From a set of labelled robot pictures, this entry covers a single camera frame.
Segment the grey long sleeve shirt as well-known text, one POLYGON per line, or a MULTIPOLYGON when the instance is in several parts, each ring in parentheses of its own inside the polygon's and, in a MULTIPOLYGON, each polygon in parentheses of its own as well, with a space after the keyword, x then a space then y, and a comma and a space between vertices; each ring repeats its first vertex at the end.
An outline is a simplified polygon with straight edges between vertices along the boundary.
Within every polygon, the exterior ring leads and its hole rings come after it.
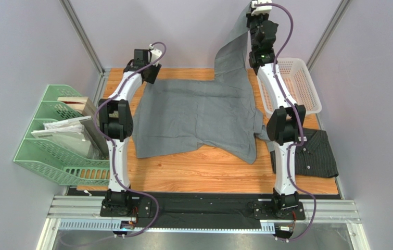
POLYGON ((218 50, 212 80, 163 79, 146 85, 133 118, 138 158, 209 145, 248 164, 255 162, 256 139, 268 137, 246 70, 247 11, 238 16, 218 50))

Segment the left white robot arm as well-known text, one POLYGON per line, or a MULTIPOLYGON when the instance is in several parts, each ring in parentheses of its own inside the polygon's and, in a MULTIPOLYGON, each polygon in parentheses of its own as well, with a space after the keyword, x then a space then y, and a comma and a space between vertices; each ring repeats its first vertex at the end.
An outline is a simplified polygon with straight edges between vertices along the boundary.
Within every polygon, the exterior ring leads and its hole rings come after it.
POLYGON ((147 49, 135 49, 118 87, 107 99, 99 101, 99 129, 107 141, 110 156, 110 181, 103 200, 106 210, 124 213, 132 210, 127 160, 128 142, 134 128, 130 101, 143 82, 154 83, 161 68, 161 57, 162 51, 153 44, 147 49))

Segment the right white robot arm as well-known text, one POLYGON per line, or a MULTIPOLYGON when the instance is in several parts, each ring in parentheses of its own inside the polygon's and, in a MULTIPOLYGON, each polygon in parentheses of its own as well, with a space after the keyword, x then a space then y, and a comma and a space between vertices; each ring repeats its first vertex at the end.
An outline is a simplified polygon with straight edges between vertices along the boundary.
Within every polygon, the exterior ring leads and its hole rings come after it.
POLYGON ((278 25, 268 20, 267 14, 246 13, 251 38, 249 63, 272 102, 273 113, 266 130, 274 146, 276 183, 273 191, 277 210, 298 207, 299 193, 294 179, 296 145, 303 139, 302 124, 306 114, 297 105, 284 84, 273 44, 278 25))

